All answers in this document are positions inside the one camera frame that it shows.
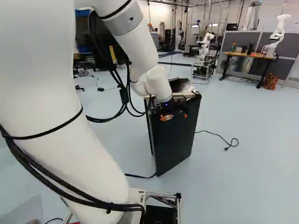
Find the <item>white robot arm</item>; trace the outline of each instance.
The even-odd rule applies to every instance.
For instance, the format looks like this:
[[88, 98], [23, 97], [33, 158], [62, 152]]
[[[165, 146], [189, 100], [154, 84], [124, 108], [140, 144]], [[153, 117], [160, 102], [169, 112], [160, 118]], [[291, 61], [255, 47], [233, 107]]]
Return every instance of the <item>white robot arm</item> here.
[[[82, 0], [76, 4], [96, 10], [132, 61], [133, 90], [140, 96], [155, 94], [160, 102], [171, 99], [171, 88], [163, 68], [157, 66], [157, 51], [137, 0]], [[23, 137], [73, 118], [81, 109], [72, 74], [73, 0], [4, 1], [0, 21], [0, 124], [11, 136]], [[44, 168], [89, 195], [109, 203], [130, 202], [123, 172], [84, 114], [58, 131], [15, 142]], [[65, 201], [84, 224], [115, 224], [123, 215]]]
[[284, 30], [285, 21], [289, 20], [290, 18], [291, 18], [291, 15], [289, 15], [289, 14], [279, 15], [277, 17], [278, 26], [277, 26], [275, 32], [269, 38], [271, 41], [275, 41], [275, 42], [263, 46], [262, 51], [261, 51], [262, 53], [266, 54], [266, 56], [268, 56], [268, 57], [274, 56], [276, 47], [283, 41], [283, 39], [285, 37], [285, 30]]
[[203, 41], [200, 41], [198, 43], [201, 43], [201, 47], [199, 48], [199, 55], [197, 58], [200, 60], [205, 60], [206, 56], [209, 54], [209, 46], [210, 46], [210, 41], [214, 38], [214, 35], [211, 33], [206, 33]]

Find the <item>orange object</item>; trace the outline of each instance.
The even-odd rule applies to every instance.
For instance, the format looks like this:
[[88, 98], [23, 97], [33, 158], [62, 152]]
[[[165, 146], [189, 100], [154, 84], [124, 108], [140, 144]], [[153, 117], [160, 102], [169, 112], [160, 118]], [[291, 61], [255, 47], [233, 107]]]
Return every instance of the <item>orange object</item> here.
[[171, 119], [173, 119], [173, 115], [171, 115], [171, 114], [168, 114], [168, 115], [165, 115], [165, 116], [162, 116], [161, 115], [161, 118], [160, 118], [160, 121], [168, 121], [168, 120], [171, 120]]

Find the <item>black cable bundle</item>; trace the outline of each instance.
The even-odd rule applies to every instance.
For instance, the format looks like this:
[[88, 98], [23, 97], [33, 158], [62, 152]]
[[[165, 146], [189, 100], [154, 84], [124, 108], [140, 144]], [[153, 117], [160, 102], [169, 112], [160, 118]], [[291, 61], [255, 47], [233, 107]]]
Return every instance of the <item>black cable bundle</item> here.
[[[142, 117], [150, 109], [151, 100], [149, 101], [149, 104], [148, 104], [145, 112], [140, 112], [134, 107], [134, 105], [132, 103], [132, 99], [131, 99], [131, 89], [130, 89], [131, 80], [130, 80], [130, 71], [129, 71], [129, 60], [126, 63], [126, 65], [127, 65], [127, 85], [125, 86], [120, 75], [116, 71], [116, 65], [113, 64], [113, 62], [112, 62], [110, 52], [107, 51], [100, 36], [97, 34], [97, 19], [98, 19], [98, 15], [96, 14], [95, 11], [92, 11], [89, 15], [89, 23], [88, 23], [90, 36], [93, 40], [93, 43], [94, 43], [94, 46], [95, 46], [97, 52], [105, 60], [105, 64], [107, 65], [111, 76], [113, 77], [113, 79], [117, 83], [118, 87], [120, 88], [120, 96], [121, 96], [122, 106], [119, 109], [119, 111], [114, 116], [112, 116], [110, 118], [99, 119], [99, 118], [93, 118], [90, 116], [86, 116], [86, 118], [87, 118], [87, 120], [89, 120], [91, 122], [105, 123], [105, 122], [111, 121], [111, 120], [121, 116], [125, 111], [127, 111], [133, 117]], [[133, 114], [129, 110], [128, 103], [130, 103], [131, 107], [133, 108], [133, 110], [136, 113], [138, 113], [138, 115]]]
[[[132, 211], [141, 211], [142, 216], [140, 223], [143, 223], [144, 216], [145, 216], [145, 209], [141, 204], [114, 204], [114, 203], [107, 203], [102, 200], [99, 200], [81, 190], [78, 188], [72, 186], [71, 184], [65, 182], [64, 180], [60, 179], [58, 176], [54, 175], [44, 167], [42, 167], [39, 163], [35, 162], [30, 156], [28, 156], [25, 152], [23, 152], [14, 142], [14, 139], [23, 139], [23, 137], [12, 137], [8, 134], [8, 132], [0, 125], [0, 131], [2, 133], [2, 136], [4, 137], [8, 148], [10, 149], [11, 153], [14, 155], [14, 157], [19, 161], [19, 163], [28, 171], [30, 172], [36, 179], [38, 179], [40, 182], [42, 182], [44, 185], [46, 185], [48, 188], [59, 194], [60, 196], [69, 199], [72, 202], [76, 202], [82, 205], [99, 208], [99, 209], [105, 209], [107, 210], [107, 214], [110, 214], [111, 211], [122, 211], [122, 212], [132, 212]], [[41, 134], [32, 135], [31, 138], [38, 138]], [[74, 197], [64, 190], [60, 189], [56, 185], [54, 185], [52, 182], [50, 182], [48, 179], [46, 179], [43, 175], [49, 177], [56, 183], [58, 183], [61, 186], [64, 186], [68, 190], [71, 190], [72, 192], [78, 194], [79, 196], [85, 198], [86, 200]]]

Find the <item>yellow object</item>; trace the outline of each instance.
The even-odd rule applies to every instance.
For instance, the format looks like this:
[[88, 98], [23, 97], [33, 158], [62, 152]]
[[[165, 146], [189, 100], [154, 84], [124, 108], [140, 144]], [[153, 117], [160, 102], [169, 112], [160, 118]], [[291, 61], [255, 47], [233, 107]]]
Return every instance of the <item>yellow object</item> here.
[[109, 49], [110, 49], [110, 54], [111, 54], [111, 57], [112, 57], [112, 60], [113, 60], [113, 64], [117, 64], [117, 60], [116, 60], [116, 57], [115, 57], [115, 53], [114, 53], [114, 50], [113, 50], [113, 46], [110, 45], [110, 46], [109, 46]]

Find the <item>black stand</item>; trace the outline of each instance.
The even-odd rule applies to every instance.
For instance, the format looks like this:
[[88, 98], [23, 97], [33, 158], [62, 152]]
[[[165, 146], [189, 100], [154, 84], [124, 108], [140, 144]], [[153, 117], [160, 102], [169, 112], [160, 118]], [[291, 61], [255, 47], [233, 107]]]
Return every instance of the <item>black stand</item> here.
[[[184, 101], [184, 97], [174, 97]], [[188, 117], [179, 110], [171, 113], [174, 118], [165, 122], [159, 113], [151, 110], [147, 113], [149, 142], [151, 153], [155, 157], [157, 176], [174, 168], [191, 155], [193, 138], [199, 113], [201, 95], [192, 97], [187, 105]]]
[[224, 65], [224, 70], [223, 70], [223, 74], [222, 74], [222, 77], [219, 79], [220, 81], [225, 79], [228, 74], [226, 74], [227, 70], [228, 70], [228, 67], [229, 67], [229, 60], [232, 56], [231, 55], [228, 55], [227, 58], [226, 58], [226, 62], [225, 62], [225, 65]]
[[261, 86], [263, 85], [263, 80], [265, 79], [267, 70], [268, 70], [268, 68], [269, 68], [269, 66], [270, 66], [270, 64], [271, 64], [271, 62], [272, 62], [272, 60], [268, 60], [267, 66], [266, 66], [265, 70], [263, 71], [262, 78], [261, 78], [261, 80], [258, 82], [258, 84], [257, 84], [257, 86], [256, 86], [257, 89], [261, 88]]

